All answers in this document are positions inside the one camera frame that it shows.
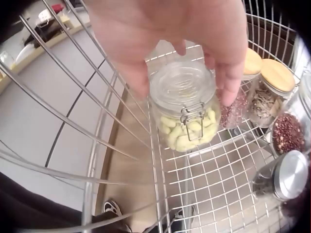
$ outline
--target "red object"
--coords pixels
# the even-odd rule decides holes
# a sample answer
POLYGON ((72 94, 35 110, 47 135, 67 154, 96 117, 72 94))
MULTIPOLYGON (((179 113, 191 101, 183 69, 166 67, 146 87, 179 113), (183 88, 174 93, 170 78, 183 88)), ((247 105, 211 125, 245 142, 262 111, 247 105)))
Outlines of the red object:
POLYGON ((64 9, 64 6, 62 4, 55 4, 55 5, 52 5, 52 8, 55 11, 55 13, 58 14, 64 9))

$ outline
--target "wire bail closure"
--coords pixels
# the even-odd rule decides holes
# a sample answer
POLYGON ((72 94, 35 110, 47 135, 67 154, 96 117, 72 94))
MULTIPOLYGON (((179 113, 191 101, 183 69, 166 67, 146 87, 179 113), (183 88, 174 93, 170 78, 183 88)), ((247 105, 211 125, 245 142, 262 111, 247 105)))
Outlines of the wire bail closure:
POLYGON ((188 135, 188 139, 190 142, 201 139, 203 137, 203 118, 204 118, 205 112, 206 112, 206 109, 204 108, 203 102, 191 105, 189 107, 182 108, 181 110, 182 115, 180 117, 180 122, 184 126, 186 126, 187 135, 188 135), (191 120, 195 120, 195 119, 200 119, 201 121, 201 136, 198 136, 197 138, 194 138, 194 139, 190 139, 188 123, 191 120))

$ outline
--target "pale green food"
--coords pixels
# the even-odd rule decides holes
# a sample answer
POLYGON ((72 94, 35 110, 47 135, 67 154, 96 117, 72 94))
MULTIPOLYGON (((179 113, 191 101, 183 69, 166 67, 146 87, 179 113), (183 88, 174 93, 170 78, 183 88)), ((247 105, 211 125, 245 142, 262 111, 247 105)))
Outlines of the pale green food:
POLYGON ((176 139, 183 133, 181 126, 176 126, 167 137, 167 144, 175 144, 176 139))
POLYGON ((169 134, 171 132, 171 129, 164 124, 161 124, 159 129, 164 134, 169 134))
POLYGON ((202 129, 201 125, 196 121, 189 122, 187 125, 192 131, 200 131, 202 129))
POLYGON ((218 124, 216 122, 216 114, 211 108, 203 118, 195 119, 187 123, 187 127, 180 124, 180 119, 177 117, 161 116, 160 131, 167 135, 167 145, 176 151, 186 152, 192 150, 204 143, 209 143, 217 133, 218 124), (201 130, 203 125, 203 136, 201 137, 201 130))
POLYGON ((161 116, 160 121, 167 127, 173 128, 176 126, 176 122, 172 119, 161 116))
POLYGON ((208 111, 207 115, 212 123, 216 123, 216 114, 213 110, 208 111))

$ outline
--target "bamboo lid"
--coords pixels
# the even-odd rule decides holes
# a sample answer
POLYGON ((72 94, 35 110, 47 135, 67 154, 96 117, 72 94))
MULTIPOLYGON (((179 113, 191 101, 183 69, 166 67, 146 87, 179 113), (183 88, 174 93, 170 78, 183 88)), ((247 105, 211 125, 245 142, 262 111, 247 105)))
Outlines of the bamboo lid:
POLYGON ((258 53, 248 48, 244 65, 243 75, 254 75, 260 73, 262 69, 262 59, 258 53))
POLYGON ((262 60, 261 75, 276 89, 290 92, 295 87, 293 74, 282 63, 273 59, 262 60))

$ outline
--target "glass container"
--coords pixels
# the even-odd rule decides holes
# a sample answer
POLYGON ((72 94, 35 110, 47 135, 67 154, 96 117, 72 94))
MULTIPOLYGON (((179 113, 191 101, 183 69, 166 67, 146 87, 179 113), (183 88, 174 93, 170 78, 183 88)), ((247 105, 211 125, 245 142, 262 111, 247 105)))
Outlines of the glass container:
POLYGON ((298 197, 304 190, 309 174, 307 158, 292 150, 262 167, 253 180, 256 198, 274 197, 287 201, 298 197))
MULTIPOLYGON (((261 57, 258 53, 248 48, 241 86, 237 97, 231 106, 225 107, 221 105, 220 125, 224 129, 234 129, 245 119, 248 111, 248 94, 251 82, 260 75, 261 68, 261 57)), ((217 96, 221 96, 221 90, 217 90, 217 96)))
POLYGON ((262 63, 261 75, 253 80, 248 96, 248 117, 255 126, 267 128, 290 96, 295 80, 282 63, 272 59, 263 59, 262 63))
POLYGON ((218 130, 215 77, 200 62, 173 62, 150 77, 150 99, 166 144, 186 152, 208 143, 218 130))
POLYGON ((304 154, 311 147, 311 73, 302 75, 298 91, 284 104, 272 125, 271 142, 276 155, 291 150, 304 154))

